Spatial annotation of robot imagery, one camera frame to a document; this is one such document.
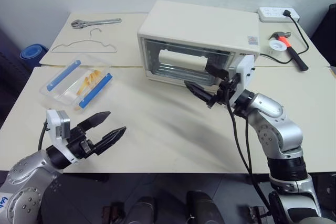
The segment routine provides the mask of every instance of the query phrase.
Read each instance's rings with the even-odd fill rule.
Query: white power strip
[[[289,17],[283,15],[285,10],[290,11],[291,17],[298,22],[300,16],[293,8],[284,8],[284,7],[260,7],[258,9],[258,14],[261,22],[283,22],[283,23],[292,23],[292,20]]]

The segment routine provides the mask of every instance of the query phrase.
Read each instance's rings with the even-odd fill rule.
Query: wrench
[[[115,23],[120,23],[121,21],[122,21],[121,18],[96,20],[96,21],[83,21],[80,19],[76,19],[73,22],[71,22],[71,26],[74,29],[82,29],[87,26],[115,24]]]

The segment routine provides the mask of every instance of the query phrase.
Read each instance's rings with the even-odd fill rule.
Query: white table
[[[66,109],[71,126],[111,111],[104,123],[88,132],[97,142],[109,131],[127,126],[122,139],[100,156],[72,165],[83,173],[245,173],[233,138],[228,112],[209,110],[187,88],[148,80],[142,68],[112,68],[111,86],[83,112],[67,109],[39,93],[59,68],[35,68],[0,130],[0,170],[37,150],[46,109]],[[294,68],[258,68],[249,90],[281,103],[303,130],[304,158],[309,172],[336,170],[336,80],[325,67],[298,72]],[[237,118],[245,152],[245,121]],[[255,173],[268,173],[267,160],[250,127]],[[50,145],[45,135],[43,148]]]
[[[110,66],[123,66],[133,67],[142,66],[137,38],[137,31],[141,24],[145,20],[147,14],[144,13],[105,13],[105,14],[81,14],[72,13],[69,15],[64,27],[58,34],[50,51],[40,61],[44,65],[65,66],[73,59],[79,51],[90,52],[91,55],[99,55],[102,57],[107,65]],[[119,24],[108,24],[100,26],[89,26],[84,29],[73,29],[71,22],[75,19],[82,20],[99,20],[110,18],[122,18],[122,22]],[[92,39],[101,41],[105,45],[112,44],[117,48],[116,53],[108,51],[113,50],[111,47],[104,47],[99,43],[93,42],[81,42],[80,44],[74,44],[70,47],[57,47],[59,45],[68,45],[75,41],[88,39],[90,37],[90,31],[95,28],[100,28],[101,32],[95,30],[92,32]],[[262,23],[259,22],[260,29],[260,49],[263,53],[268,53],[268,39],[275,31],[290,31],[291,37],[288,38],[293,48],[297,52],[301,52],[305,49],[305,45],[293,23]],[[306,33],[302,29],[302,33],[305,36],[310,49],[301,55],[303,61],[309,68],[313,67],[328,67],[330,64],[323,58],[318,52],[316,47],[310,41]],[[287,61],[289,56],[287,52],[283,52],[279,57],[279,60]],[[295,63],[290,62],[287,65],[279,64],[273,60],[265,57],[259,57],[256,60],[256,67],[295,67]]]

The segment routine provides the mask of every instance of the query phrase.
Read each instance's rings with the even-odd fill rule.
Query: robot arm
[[[21,159],[0,187],[0,223],[34,224],[44,191],[71,163],[100,155],[116,143],[126,127],[111,131],[100,142],[86,138],[86,131],[102,123],[110,112],[100,112],[70,130],[65,111],[47,111],[47,127],[54,145]]]
[[[215,103],[226,104],[225,95],[229,94],[234,114],[249,119],[267,157],[269,179],[275,189],[269,195],[275,223],[298,223],[304,218],[320,217],[312,178],[303,160],[302,131],[288,119],[279,103],[246,90],[254,70],[254,56],[244,56],[229,72],[206,66],[206,71],[223,80],[214,95],[198,84],[188,81],[185,84],[209,108]]]

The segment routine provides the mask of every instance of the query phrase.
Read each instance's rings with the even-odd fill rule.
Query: gray floor
[[[142,196],[158,203],[156,223],[181,223],[185,218],[185,196],[189,190],[206,192],[217,204],[226,223],[248,223],[246,206],[262,206],[252,185],[239,174],[110,174],[107,182],[62,175],[45,193],[44,223],[102,223],[103,206],[123,202],[125,211]],[[260,184],[266,195],[269,183]]]

